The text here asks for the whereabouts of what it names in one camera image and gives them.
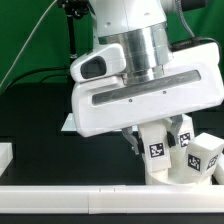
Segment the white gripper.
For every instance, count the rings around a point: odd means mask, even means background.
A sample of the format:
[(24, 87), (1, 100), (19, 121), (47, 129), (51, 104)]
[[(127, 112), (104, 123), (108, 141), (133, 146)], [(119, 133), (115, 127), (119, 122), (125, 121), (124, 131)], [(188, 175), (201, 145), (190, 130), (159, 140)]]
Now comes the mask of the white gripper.
[(180, 114), (224, 101), (219, 60), (219, 48), (212, 42), (174, 52), (163, 66), (164, 75), (148, 82), (126, 86), (116, 75), (77, 83), (71, 97), (76, 130), (89, 137), (122, 129), (139, 155), (143, 145), (134, 125), (173, 116), (167, 140), (169, 147), (176, 146), (183, 123)]

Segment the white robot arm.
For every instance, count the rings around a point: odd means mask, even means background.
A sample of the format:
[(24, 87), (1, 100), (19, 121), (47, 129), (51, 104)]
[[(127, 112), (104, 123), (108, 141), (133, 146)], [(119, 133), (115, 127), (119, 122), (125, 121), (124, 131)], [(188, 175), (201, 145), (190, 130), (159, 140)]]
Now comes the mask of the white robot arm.
[(84, 137), (120, 129), (134, 148), (134, 125), (219, 105), (224, 84), (216, 43), (172, 51), (166, 13), (180, 0), (89, 0), (94, 48), (76, 59), (72, 110)]

